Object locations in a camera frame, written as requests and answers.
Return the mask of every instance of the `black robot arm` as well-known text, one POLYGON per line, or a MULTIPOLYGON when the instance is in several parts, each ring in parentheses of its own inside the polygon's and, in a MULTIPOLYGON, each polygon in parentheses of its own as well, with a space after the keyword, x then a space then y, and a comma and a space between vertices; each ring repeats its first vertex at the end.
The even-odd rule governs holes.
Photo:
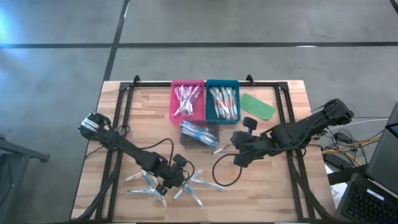
POLYGON ((187 160, 180 154, 174 156, 174 163, 156 152, 148 152, 135 146, 124 138, 124 134, 111 127, 111 121, 99 113, 90 113, 79 127, 81 135, 89 141, 99 141, 106 149, 119 149, 133 157, 141 168, 155 177, 161 177, 163 182, 156 190, 165 195, 167 189, 180 187, 186 177, 183 175, 183 167, 187 160))
POLYGON ((260 136, 235 131, 231 142, 239 150, 239 154, 235 156, 234 164, 247 167, 253 160, 263 159, 265 155, 275 156, 287 150, 303 148, 314 134, 322 132, 328 126, 348 124, 353 116, 354 113, 341 100, 334 99, 323 105, 321 111, 297 123, 278 124, 260 136))

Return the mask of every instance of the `gray floor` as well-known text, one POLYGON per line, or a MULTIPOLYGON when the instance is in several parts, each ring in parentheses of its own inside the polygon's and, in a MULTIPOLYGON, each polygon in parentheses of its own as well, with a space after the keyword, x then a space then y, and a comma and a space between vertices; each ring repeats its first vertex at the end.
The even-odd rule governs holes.
MULTIPOLYGON (((0 2, 0 44, 111 43, 123 0, 0 2)), ((388 0, 132 1, 121 42, 398 41, 388 0)), ((51 153, 32 161, 16 222, 69 219, 87 145, 73 119, 96 108, 110 49, 0 49, 0 134, 51 153)), ((312 108, 342 99, 354 121, 398 101, 398 47, 119 49, 111 80, 305 80, 312 108)), ((357 139, 385 121, 346 127, 357 139)), ((373 147, 366 149, 368 158, 373 147)))

